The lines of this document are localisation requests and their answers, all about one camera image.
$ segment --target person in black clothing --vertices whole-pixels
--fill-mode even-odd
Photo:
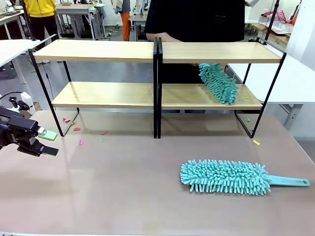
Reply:
[[[145,33],[149,41],[235,42],[244,39],[244,1],[151,0]],[[164,64],[162,83],[202,84],[199,68],[191,64]]]

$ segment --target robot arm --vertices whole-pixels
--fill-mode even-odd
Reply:
[[[58,149],[41,144],[35,137],[44,135],[46,130],[38,122],[26,119],[18,112],[0,107],[0,149],[9,144],[17,144],[18,151],[34,156],[48,154],[56,156]]]

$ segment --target yellow hoodie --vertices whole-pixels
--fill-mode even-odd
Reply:
[[[32,17],[53,16],[56,11],[55,0],[25,0],[25,5]]]

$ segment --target turquoise handle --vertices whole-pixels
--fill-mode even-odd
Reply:
[[[307,179],[300,178],[287,178],[281,176],[270,176],[268,178],[271,180],[270,185],[283,185],[283,186],[297,186],[297,187],[309,187],[311,184]]]

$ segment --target black pants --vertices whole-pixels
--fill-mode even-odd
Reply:
[[[58,33],[55,16],[45,16],[45,17],[30,16],[30,22],[31,22],[31,31],[35,39],[39,39],[39,40],[45,39],[45,28],[49,35]],[[37,49],[39,50],[43,48],[44,46],[45,46],[44,44],[41,44],[37,47]]]

